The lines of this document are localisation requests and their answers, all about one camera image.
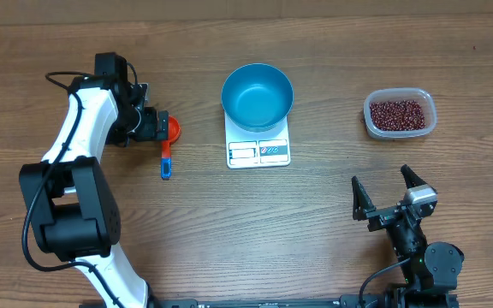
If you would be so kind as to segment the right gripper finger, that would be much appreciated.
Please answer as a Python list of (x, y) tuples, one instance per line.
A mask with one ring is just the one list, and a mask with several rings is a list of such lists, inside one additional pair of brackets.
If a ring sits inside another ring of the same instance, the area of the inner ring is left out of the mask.
[(368, 214), (376, 210), (365, 188), (357, 176), (351, 179), (353, 189), (353, 219), (357, 221), (366, 220)]
[(426, 182), (422, 180), (407, 164), (401, 166), (401, 174), (404, 178), (407, 189), (426, 185)]

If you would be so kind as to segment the orange measuring scoop blue handle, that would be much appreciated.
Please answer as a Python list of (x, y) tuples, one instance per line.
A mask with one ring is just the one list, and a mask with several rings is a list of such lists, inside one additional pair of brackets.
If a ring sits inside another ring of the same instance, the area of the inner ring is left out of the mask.
[(160, 175), (163, 180), (169, 180), (172, 174), (171, 146), (179, 139), (181, 126), (176, 118), (169, 116), (169, 137), (161, 143)]

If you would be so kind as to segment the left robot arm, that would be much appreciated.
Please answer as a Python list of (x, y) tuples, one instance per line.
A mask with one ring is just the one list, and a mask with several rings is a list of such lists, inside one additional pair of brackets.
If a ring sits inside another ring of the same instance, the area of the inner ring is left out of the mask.
[(158, 307), (120, 245), (121, 218), (100, 162), (106, 145), (161, 144), (161, 174), (180, 134), (168, 111), (147, 106), (149, 86), (128, 77), (134, 66), (115, 52), (98, 53), (93, 73), (70, 72), (68, 113), (53, 146), (19, 173), (27, 213), (21, 232), (26, 261), (36, 270), (76, 268), (103, 307)]

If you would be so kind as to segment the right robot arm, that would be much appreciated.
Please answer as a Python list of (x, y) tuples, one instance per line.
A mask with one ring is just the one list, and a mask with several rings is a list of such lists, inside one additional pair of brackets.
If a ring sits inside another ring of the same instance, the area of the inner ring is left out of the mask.
[[(401, 167), (406, 184), (402, 200), (395, 206), (378, 209), (357, 177), (353, 177), (353, 219), (368, 221), (374, 232), (385, 230), (397, 262), (365, 279), (357, 295), (351, 298), (358, 307), (457, 307), (452, 292), (457, 288), (465, 255), (447, 242), (429, 243), (421, 221), (437, 206), (437, 190), (408, 166)], [(365, 292), (369, 282), (394, 269), (400, 269), (404, 282), (391, 283), (383, 294)]]

